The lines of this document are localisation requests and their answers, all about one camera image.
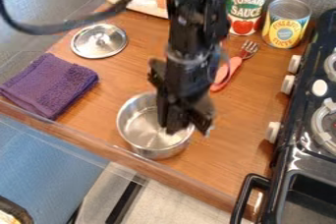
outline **purple towel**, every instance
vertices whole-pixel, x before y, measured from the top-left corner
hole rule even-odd
[[[56,119],[98,82],[96,72],[47,53],[0,86],[0,92],[27,111]]]

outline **yellow can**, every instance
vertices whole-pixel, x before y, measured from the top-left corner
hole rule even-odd
[[[273,47],[293,48],[305,36],[310,16],[310,7],[300,0],[275,0],[269,4],[262,38]]]

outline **black stove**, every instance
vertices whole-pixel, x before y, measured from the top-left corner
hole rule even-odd
[[[336,223],[336,9],[324,13],[304,56],[295,56],[282,90],[291,101],[272,122],[273,175],[247,175],[231,218],[241,222],[253,189],[265,191],[255,223]]]

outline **stove knob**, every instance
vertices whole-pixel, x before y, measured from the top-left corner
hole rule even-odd
[[[280,127],[280,122],[269,122],[265,139],[268,140],[270,143],[275,143],[276,138],[279,134]]]
[[[296,74],[300,67],[301,55],[293,55],[290,61],[290,65],[288,66],[288,72]]]
[[[295,76],[293,75],[287,75],[282,82],[281,85],[281,92],[285,94],[291,94],[293,86],[294,86]]]
[[[328,91],[328,84],[325,80],[316,80],[311,88],[311,92],[316,96],[324,96]]]

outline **tomato sauce can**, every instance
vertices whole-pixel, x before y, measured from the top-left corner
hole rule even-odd
[[[269,4],[262,38],[276,48],[293,48],[301,42],[311,8],[300,0],[275,0]]]
[[[266,0],[227,0],[230,32],[237,35],[250,35],[256,32],[265,2]]]

